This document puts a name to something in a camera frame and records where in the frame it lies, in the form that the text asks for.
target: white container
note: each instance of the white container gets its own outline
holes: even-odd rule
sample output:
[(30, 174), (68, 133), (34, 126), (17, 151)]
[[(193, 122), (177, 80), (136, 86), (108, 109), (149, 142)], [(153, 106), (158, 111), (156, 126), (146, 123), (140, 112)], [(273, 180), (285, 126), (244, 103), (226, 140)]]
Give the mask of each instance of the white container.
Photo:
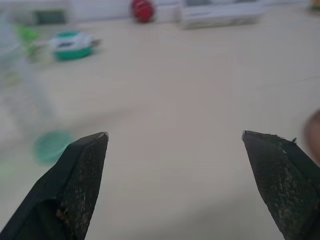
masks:
[(212, 0), (211, 4), (195, 6), (190, 6), (190, 1), (180, 0), (177, 9), (177, 21), (183, 29), (253, 24), (265, 12), (259, 0), (230, 4), (214, 4)]
[(89, 48), (92, 45), (93, 37), (85, 32), (72, 32), (72, 36), (60, 36), (58, 33), (50, 40), (50, 47), (53, 52), (76, 51)]
[(177, 10), (178, 5), (176, 3), (157, 5), (155, 7), (155, 22), (157, 24), (176, 22)]

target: white wall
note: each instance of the white wall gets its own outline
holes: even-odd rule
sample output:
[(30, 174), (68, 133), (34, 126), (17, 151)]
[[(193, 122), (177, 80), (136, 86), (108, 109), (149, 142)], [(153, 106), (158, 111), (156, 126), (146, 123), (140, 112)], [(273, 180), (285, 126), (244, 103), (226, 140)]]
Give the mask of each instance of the white wall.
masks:
[(125, 18), (131, 0), (69, 0), (77, 20)]
[(0, 0), (0, 9), (4, 10), (11, 20), (24, 23), (27, 25), (34, 25), (36, 20), (34, 18), (34, 11), (43, 10), (65, 10), (67, 21), (71, 22), (68, 14), (68, 7), (64, 0)]

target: red ball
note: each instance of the red ball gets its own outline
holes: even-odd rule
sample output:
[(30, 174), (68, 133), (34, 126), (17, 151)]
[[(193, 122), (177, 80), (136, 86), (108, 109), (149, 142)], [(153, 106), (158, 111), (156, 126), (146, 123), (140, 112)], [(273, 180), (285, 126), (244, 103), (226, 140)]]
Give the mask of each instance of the red ball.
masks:
[(148, 0), (133, 0), (132, 13), (134, 18), (140, 23), (148, 23), (154, 16), (154, 8)]

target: textured gripper pad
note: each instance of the textured gripper pad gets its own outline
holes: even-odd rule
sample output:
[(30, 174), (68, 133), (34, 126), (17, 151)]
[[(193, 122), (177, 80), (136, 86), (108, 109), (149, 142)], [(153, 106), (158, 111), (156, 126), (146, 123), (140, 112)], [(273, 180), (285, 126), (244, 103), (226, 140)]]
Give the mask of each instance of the textured gripper pad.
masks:
[(320, 239), (320, 168), (277, 135), (242, 135), (259, 193), (286, 240)]
[(0, 240), (84, 240), (95, 210), (109, 136), (71, 143), (33, 186)]

